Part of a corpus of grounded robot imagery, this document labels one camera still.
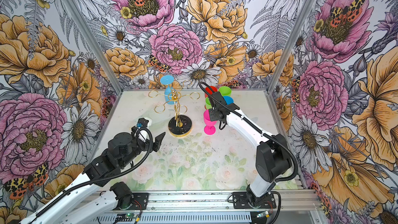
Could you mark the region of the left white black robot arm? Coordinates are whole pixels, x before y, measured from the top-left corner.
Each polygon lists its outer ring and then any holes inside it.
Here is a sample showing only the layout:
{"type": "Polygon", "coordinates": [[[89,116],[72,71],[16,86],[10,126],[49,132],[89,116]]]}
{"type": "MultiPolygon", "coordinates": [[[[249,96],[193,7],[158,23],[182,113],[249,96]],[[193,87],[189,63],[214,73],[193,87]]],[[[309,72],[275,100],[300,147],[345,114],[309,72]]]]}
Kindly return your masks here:
{"type": "Polygon", "coordinates": [[[128,186],[119,182],[89,204],[77,208],[84,199],[113,179],[136,170],[149,155],[160,149],[165,133],[153,137],[147,128],[122,132],[108,142],[100,156],[45,206],[21,221],[23,224],[83,224],[101,211],[129,208],[134,201],[128,186]]]}

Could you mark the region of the red wine glass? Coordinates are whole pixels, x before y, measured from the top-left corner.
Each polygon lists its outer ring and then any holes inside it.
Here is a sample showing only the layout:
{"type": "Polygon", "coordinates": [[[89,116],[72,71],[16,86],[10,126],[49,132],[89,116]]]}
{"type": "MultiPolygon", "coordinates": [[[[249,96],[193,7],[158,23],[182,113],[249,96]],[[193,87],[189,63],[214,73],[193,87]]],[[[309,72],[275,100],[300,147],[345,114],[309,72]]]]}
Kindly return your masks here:
{"type": "Polygon", "coordinates": [[[213,86],[209,86],[205,88],[205,97],[208,97],[209,95],[212,95],[214,92],[217,92],[218,89],[213,86]]]}

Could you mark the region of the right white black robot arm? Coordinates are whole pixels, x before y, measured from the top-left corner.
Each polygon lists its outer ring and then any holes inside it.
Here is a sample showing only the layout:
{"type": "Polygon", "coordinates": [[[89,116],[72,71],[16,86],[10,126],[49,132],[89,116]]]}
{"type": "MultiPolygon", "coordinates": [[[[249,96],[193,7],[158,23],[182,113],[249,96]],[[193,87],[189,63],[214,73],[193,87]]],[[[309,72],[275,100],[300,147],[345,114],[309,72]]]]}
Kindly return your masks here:
{"type": "Polygon", "coordinates": [[[249,119],[234,103],[224,100],[210,100],[210,120],[228,125],[256,148],[255,180],[246,189],[246,199],[253,208],[258,208],[274,187],[283,181],[290,181],[298,175],[298,163],[288,148],[285,137],[273,135],[249,119]]]}

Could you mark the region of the light blue wine glass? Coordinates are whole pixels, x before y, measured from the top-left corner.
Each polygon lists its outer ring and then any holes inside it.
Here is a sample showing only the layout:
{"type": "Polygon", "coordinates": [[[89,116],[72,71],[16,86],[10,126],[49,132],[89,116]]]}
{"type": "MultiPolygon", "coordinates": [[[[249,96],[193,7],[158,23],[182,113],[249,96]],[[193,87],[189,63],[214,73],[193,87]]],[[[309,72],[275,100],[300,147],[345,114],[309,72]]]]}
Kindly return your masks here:
{"type": "Polygon", "coordinates": [[[161,85],[165,86],[164,96],[165,96],[166,104],[168,104],[168,105],[173,105],[174,104],[174,102],[171,100],[173,82],[174,82],[174,77],[172,75],[164,75],[160,79],[161,85]]]}

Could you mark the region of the pink wine glass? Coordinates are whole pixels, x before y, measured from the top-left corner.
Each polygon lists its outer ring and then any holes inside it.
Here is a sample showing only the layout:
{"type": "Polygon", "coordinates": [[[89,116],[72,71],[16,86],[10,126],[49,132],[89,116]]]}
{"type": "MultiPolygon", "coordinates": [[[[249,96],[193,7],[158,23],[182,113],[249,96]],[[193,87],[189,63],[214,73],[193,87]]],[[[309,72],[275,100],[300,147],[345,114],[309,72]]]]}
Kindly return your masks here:
{"type": "Polygon", "coordinates": [[[203,114],[203,119],[205,123],[204,133],[207,135],[214,135],[216,132],[215,121],[210,120],[209,110],[206,110],[203,114]]]}

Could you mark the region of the green wine glass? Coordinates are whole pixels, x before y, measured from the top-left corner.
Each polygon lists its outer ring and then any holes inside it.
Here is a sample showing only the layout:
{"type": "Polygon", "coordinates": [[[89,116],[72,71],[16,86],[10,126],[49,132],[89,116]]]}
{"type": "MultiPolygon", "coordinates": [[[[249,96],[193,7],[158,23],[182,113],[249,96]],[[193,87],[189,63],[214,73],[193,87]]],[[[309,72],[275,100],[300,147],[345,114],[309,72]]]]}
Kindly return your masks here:
{"type": "Polygon", "coordinates": [[[210,98],[209,98],[209,97],[206,97],[206,98],[205,98],[205,108],[206,108],[207,110],[209,110],[209,109],[212,108],[212,105],[211,105],[211,103],[210,103],[210,98]]]}
{"type": "Polygon", "coordinates": [[[218,91],[222,96],[231,96],[232,94],[232,89],[228,86],[221,86],[218,88],[218,91]]]}

